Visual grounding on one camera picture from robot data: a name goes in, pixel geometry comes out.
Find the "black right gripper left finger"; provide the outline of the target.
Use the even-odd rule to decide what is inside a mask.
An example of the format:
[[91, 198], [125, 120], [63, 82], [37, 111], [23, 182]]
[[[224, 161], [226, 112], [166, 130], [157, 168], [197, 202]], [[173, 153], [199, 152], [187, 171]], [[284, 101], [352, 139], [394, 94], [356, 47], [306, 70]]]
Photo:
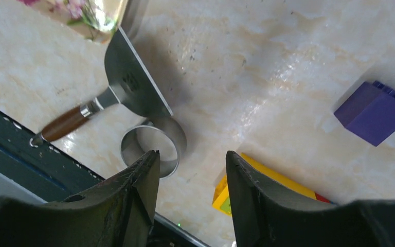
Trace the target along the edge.
[[154, 224], [160, 153], [61, 202], [0, 197], [0, 246], [145, 246]]

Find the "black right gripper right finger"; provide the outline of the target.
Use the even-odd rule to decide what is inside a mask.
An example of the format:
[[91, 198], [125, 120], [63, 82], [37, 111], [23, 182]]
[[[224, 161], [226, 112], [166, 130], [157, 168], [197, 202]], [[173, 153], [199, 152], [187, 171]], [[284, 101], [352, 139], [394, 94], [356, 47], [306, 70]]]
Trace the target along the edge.
[[237, 246], [395, 246], [395, 200], [313, 200], [234, 151], [226, 173]]

